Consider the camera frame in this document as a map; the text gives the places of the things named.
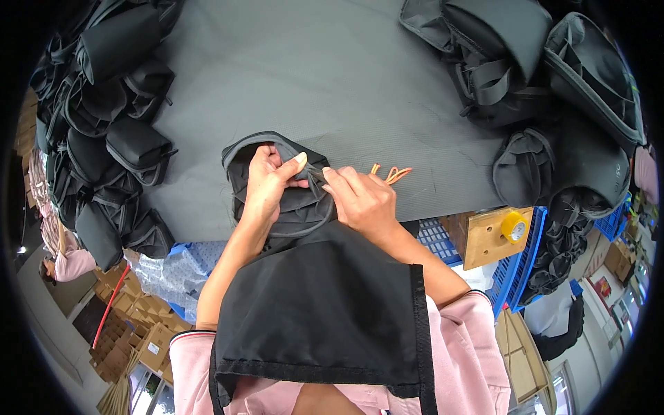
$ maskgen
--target hand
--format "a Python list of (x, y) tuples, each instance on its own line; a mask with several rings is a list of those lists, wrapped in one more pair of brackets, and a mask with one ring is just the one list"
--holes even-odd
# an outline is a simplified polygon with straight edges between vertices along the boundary
[(240, 221), (269, 230), (279, 217), (279, 201), (284, 189), (309, 187), (306, 180), (293, 179), (306, 164), (307, 153), (300, 153), (284, 163), (273, 143), (259, 145), (249, 164), (247, 196)]
[(400, 226), (396, 221), (396, 193), (376, 175), (358, 173), (352, 167), (334, 171), (323, 168), (328, 184), (323, 186), (334, 198), (339, 222), (355, 229), (376, 245)]

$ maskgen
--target person's left hand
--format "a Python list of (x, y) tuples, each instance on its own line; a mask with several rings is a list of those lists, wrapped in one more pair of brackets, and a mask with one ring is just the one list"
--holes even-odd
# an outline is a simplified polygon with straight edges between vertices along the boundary
[(279, 201), (284, 189), (309, 187), (306, 180), (293, 179), (306, 164), (307, 153), (302, 152), (284, 163), (273, 143), (259, 145), (249, 164), (247, 196), (240, 221), (271, 227), (279, 217)]

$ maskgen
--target fingernail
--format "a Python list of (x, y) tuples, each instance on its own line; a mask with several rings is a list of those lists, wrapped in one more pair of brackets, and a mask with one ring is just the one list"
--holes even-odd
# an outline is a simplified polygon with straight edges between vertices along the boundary
[(304, 151), (302, 151), (300, 154), (296, 155), (296, 156), (293, 157), (293, 158), (294, 158), (295, 161), (297, 161), (298, 163), (302, 163), (303, 161), (305, 161), (305, 160), (307, 159), (307, 153), (305, 153)]

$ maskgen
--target yellow tape roll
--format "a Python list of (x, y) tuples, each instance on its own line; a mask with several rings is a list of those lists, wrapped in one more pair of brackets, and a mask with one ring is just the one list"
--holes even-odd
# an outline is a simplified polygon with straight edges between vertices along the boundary
[(521, 213), (510, 212), (503, 220), (501, 232), (509, 243), (516, 244), (521, 238), (528, 236), (528, 227), (528, 221)]

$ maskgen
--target window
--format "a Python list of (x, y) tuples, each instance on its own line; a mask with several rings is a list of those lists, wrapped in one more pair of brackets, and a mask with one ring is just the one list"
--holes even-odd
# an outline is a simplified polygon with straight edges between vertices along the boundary
[(173, 388), (138, 364), (130, 374), (131, 415), (175, 415)]
[(566, 370), (567, 362), (551, 373), (553, 390), (556, 391), (558, 408), (556, 415), (574, 415), (574, 397), (570, 389), (570, 376)]

